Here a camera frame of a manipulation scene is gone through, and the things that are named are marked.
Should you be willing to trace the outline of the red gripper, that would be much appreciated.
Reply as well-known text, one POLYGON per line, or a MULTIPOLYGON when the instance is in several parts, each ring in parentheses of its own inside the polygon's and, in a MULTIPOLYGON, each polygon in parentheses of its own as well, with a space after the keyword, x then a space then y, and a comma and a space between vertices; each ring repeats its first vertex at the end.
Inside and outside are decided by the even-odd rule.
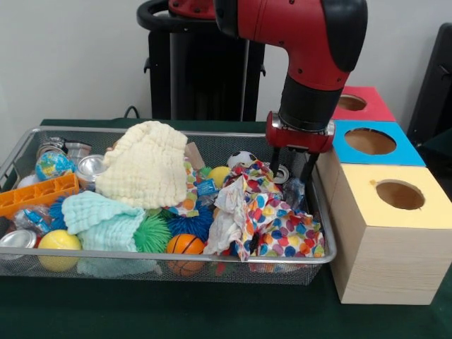
POLYGON ((276 177, 280 164, 281 148, 307 151, 308 158, 300 174, 300 181, 307 184, 319 158, 319 153, 328 152, 333 145, 335 123, 330 120, 320 132, 298 131, 284 124, 277 112, 269 112, 266 119, 266 140, 273 147, 270 169, 276 177))

